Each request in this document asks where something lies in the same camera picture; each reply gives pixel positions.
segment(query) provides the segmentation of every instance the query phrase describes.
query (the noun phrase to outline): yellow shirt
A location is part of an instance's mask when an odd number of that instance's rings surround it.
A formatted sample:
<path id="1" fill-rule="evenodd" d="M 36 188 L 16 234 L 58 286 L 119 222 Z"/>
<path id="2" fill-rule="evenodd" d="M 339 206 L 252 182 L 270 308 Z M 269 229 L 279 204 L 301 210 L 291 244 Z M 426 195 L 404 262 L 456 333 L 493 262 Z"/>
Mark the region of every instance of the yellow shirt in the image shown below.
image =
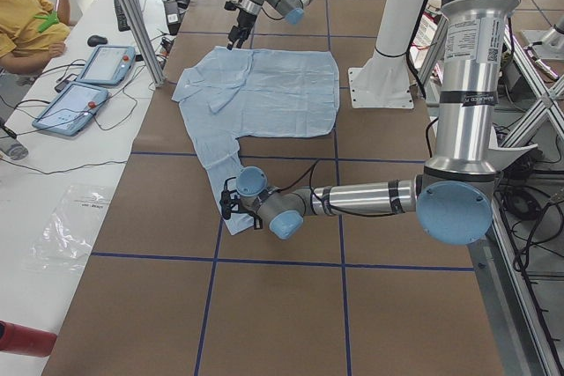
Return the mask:
<path id="1" fill-rule="evenodd" d="M 10 52 L 30 56 L 64 41 L 70 29 L 63 23 L 38 32 L 44 21 L 33 16 L 47 15 L 53 8 L 49 0 L 0 0 L 0 57 Z"/>

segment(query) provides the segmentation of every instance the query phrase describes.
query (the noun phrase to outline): green object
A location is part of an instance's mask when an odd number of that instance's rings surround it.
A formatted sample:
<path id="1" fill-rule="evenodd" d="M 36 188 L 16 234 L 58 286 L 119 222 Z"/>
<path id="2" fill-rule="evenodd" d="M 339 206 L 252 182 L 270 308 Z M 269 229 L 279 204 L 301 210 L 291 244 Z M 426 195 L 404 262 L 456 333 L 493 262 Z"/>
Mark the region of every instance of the green object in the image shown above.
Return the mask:
<path id="1" fill-rule="evenodd" d="M 51 13 L 49 13 L 49 15 L 35 15 L 34 18 L 45 19 L 45 22 L 41 24 L 39 26 L 39 29 L 37 30 L 39 34 L 43 33 L 49 27 L 54 26 L 55 24 L 58 24 L 60 22 L 59 16 L 57 15 L 56 11 L 52 11 Z"/>

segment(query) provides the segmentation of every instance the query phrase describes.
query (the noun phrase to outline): white plastic wrap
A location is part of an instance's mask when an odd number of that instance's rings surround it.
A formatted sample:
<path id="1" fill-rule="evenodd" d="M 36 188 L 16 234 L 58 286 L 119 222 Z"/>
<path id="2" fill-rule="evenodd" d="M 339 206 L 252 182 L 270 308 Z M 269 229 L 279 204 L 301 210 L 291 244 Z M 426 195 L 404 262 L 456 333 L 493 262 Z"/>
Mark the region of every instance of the white plastic wrap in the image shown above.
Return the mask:
<path id="1" fill-rule="evenodd" d="M 24 268 L 38 271 L 80 273 L 108 206 L 114 188 L 70 185 L 51 214 L 43 234 L 33 243 Z"/>

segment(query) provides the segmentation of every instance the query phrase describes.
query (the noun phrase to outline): brown table surface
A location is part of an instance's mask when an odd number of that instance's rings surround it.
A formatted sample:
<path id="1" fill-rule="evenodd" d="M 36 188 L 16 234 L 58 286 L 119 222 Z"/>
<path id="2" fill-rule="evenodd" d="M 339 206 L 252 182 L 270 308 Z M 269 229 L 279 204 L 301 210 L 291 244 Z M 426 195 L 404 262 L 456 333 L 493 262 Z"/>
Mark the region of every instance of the brown table surface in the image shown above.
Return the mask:
<path id="1" fill-rule="evenodd" d="M 267 231 L 231 236 L 221 224 L 170 98 L 185 68 L 226 45 L 236 15 L 225 1 L 190 6 L 170 83 L 154 93 L 43 374 L 503 374 L 466 247 L 429 238 L 413 214 L 309 217 L 288 241 Z M 558 0 L 550 11 L 526 2 L 517 31 L 548 28 L 564 13 Z M 346 72 L 372 55 L 384 4 L 315 0 L 298 26 L 259 18 L 247 47 L 330 50 L 342 102 L 328 136 L 241 139 L 244 165 L 279 186 L 317 158 L 317 186 L 421 172 L 424 101 L 351 107 Z"/>

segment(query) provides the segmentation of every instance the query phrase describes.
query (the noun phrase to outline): white table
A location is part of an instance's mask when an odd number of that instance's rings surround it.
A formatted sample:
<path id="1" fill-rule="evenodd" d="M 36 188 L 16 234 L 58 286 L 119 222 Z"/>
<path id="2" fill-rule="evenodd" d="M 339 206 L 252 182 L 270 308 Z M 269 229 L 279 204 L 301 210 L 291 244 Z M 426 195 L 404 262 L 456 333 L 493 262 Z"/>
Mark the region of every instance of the white table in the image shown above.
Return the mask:
<path id="1" fill-rule="evenodd" d="M 162 2 L 140 0 L 140 3 L 149 36 L 153 38 L 160 31 L 166 32 Z M 65 55 L 52 60 L 47 69 L 75 59 L 87 59 L 92 48 L 86 45 L 86 40 L 93 34 L 107 37 L 110 44 L 135 45 L 130 31 L 117 31 L 114 1 L 95 0 L 67 39 Z M 155 40 L 154 46 L 159 43 L 160 39 Z M 39 78 L 25 99 L 52 100 L 56 96 L 53 88 L 56 79 L 63 72 L 55 71 Z M 120 87 L 110 91 L 116 92 Z M 91 122 L 72 139 L 37 132 L 23 135 L 19 141 L 29 150 L 29 156 L 15 163 L 52 171 L 86 163 L 127 160 L 152 91 L 151 76 L 146 69 L 142 70 L 127 89 L 138 105 L 126 122 L 110 131 L 101 131 Z M 133 100 L 119 94 L 101 109 L 98 121 L 104 127 L 111 126 L 126 116 L 132 106 Z M 37 115 L 44 107 L 26 107 L 25 110 Z M 33 130 L 31 122 L 32 118 L 15 111 L 7 125 L 19 134 Z M 29 255 L 31 245 L 42 234 L 51 212 L 70 184 L 115 187 L 123 168 L 124 165 L 97 166 L 46 176 L 0 162 L 0 320 L 58 333 L 79 276 L 34 273 L 25 270 L 22 261 Z M 0 352 L 0 374 L 6 376 L 36 376 L 41 374 L 46 363 L 46 358 Z"/>

